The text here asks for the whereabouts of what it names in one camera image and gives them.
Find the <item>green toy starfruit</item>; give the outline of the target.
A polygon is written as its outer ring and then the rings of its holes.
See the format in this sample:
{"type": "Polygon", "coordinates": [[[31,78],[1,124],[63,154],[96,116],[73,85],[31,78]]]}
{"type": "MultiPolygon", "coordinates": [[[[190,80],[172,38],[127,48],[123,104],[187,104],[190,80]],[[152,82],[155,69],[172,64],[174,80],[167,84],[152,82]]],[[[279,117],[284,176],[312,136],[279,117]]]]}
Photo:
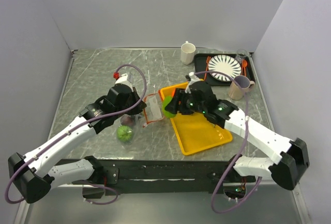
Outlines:
{"type": "Polygon", "coordinates": [[[165,96],[165,98],[162,102],[162,112],[163,112],[164,116],[167,118],[176,117],[176,114],[174,114],[168,110],[168,105],[171,102],[171,100],[172,100],[172,97],[170,95],[168,95],[168,96],[165,96]]]}

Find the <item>maroon toy passion fruit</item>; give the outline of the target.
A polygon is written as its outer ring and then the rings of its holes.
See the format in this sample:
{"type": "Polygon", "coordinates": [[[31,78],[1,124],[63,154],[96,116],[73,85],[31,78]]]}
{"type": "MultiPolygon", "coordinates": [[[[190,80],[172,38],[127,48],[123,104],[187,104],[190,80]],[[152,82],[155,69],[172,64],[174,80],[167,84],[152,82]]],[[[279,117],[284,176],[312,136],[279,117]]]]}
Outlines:
{"type": "Polygon", "coordinates": [[[136,124],[135,118],[127,114],[121,117],[120,123],[123,126],[129,126],[129,127],[133,127],[136,124]]]}

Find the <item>clear zip top bag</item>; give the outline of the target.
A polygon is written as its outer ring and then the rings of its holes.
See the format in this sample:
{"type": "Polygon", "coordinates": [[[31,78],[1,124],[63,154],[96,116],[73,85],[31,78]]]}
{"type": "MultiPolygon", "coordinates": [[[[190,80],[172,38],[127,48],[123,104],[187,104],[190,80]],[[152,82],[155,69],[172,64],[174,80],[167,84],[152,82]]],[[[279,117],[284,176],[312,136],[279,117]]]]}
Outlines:
{"type": "Polygon", "coordinates": [[[133,138],[138,135],[138,131],[141,128],[145,128],[149,124],[161,121],[165,118],[161,110],[162,100],[158,93],[153,93],[145,96],[143,102],[146,104],[146,108],[142,111],[142,113],[127,114],[135,118],[136,124],[133,127],[131,127],[133,131],[133,137],[129,142],[121,142],[118,139],[122,144],[129,144],[133,140],[133,138]]]}

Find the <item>bumpy green toy fruit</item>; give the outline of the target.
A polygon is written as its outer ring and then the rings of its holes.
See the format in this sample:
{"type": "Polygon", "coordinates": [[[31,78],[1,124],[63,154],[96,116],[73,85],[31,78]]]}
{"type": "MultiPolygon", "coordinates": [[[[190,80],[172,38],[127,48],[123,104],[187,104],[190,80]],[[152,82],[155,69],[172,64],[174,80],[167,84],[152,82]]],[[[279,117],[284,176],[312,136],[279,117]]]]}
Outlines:
{"type": "Polygon", "coordinates": [[[129,142],[133,137],[133,131],[131,127],[122,125],[118,127],[116,135],[121,142],[129,142]]]}

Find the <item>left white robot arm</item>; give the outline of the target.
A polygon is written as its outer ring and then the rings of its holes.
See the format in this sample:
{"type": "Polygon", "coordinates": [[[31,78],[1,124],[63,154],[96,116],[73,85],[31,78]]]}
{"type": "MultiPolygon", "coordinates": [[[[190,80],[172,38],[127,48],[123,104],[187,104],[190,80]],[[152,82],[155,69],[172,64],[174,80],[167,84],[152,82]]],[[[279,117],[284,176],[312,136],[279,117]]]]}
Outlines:
{"type": "Polygon", "coordinates": [[[105,96],[87,105],[61,132],[31,152],[14,153],[8,158],[10,183],[27,203],[35,203],[59,185],[79,180],[97,183],[103,166],[93,156],[74,163],[56,164],[84,141],[96,136],[124,114],[136,115],[146,104],[136,88],[117,80],[105,96]]]}

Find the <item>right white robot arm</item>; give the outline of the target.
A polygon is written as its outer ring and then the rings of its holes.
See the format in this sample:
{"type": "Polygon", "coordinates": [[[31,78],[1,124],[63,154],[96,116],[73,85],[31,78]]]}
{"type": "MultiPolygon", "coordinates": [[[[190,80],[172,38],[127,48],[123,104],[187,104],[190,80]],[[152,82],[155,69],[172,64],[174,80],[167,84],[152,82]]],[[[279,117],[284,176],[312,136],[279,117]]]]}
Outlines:
{"type": "Polygon", "coordinates": [[[291,140],[256,122],[235,104],[217,99],[204,81],[176,88],[165,110],[172,114],[202,114],[210,123],[235,133],[261,150],[266,157],[240,155],[226,169],[227,178],[238,182],[242,177],[271,177],[286,190],[293,190],[310,165],[306,142],[291,140]]]}

